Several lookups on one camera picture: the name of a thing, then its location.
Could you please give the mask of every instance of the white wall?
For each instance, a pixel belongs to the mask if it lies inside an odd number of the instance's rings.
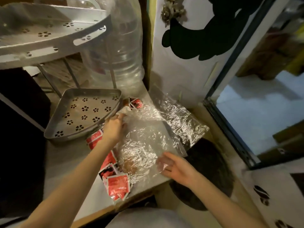
[[[261,24],[258,26],[257,30],[254,32],[252,37],[250,38],[247,45],[244,47],[228,73],[226,74],[225,78],[218,86],[217,90],[212,95],[213,99],[217,99],[220,93],[224,90],[226,85],[230,82],[230,80],[235,76],[236,72],[245,62],[246,58],[251,54],[252,50],[257,46],[261,38],[266,34],[267,30],[270,26],[275,22],[276,18],[279,14],[283,11],[284,7],[287,5],[289,0],[276,0],[266,16],[264,17]]]
[[[164,48],[161,44],[164,32],[169,29],[169,26],[165,28],[165,24],[160,19],[163,4],[164,0],[157,0],[150,85],[156,83],[175,99],[178,99],[179,93],[182,92],[181,103],[191,108],[205,98],[255,13],[249,17],[237,42],[227,52],[206,61],[199,61],[198,57],[184,60],[177,57],[171,47]],[[183,5],[188,18],[183,26],[189,29],[203,29],[214,16],[212,4],[208,0],[184,0]]]

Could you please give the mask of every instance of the plastic water bottle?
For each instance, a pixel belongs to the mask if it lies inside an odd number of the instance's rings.
[[[142,22],[138,0],[97,0],[101,9],[111,14],[113,30],[107,37],[112,54],[112,67],[117,87],[141,81]],[[89,70],[93,82],[112,88],[108,56],[104,39],[97,47],[81,52],[82,61]]]

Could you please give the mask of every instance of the perforated tray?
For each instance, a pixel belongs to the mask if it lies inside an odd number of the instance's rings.
[[[0,69],[35,65],[100,43],[112,29],[105,10],[36,3],[0,7]]]
[[[44,137],[63,142],[89,134],[118,110],[120,102],[118,89],[70,88],[60,99]]]

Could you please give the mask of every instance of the hand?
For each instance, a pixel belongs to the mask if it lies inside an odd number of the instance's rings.
[[[164,152],[163,156],[157,160],[157,164],[158,168],[162,168],[159,170],[164,176],[188,188],[191,188],[200,176],[200,173],[184,158],[169,152]]]
[[[109,142],[113,147],[119,142],[125,125],[123,122],[125,116],[125,114],[116,114],[105,121],[102,141]]]

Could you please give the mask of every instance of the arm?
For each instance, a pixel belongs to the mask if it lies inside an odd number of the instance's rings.
[[[231,201],[183,158],[165,152],[163,161],[159,163],[168,165],[165,165],[162,174],[191,189],[223,228],[267,228],[263,222],[253,218]]]
[[[95,148],[34,210],[21,228],[70,227],[110,150],[119,141],[124,114],[105,123],[104,134]]]

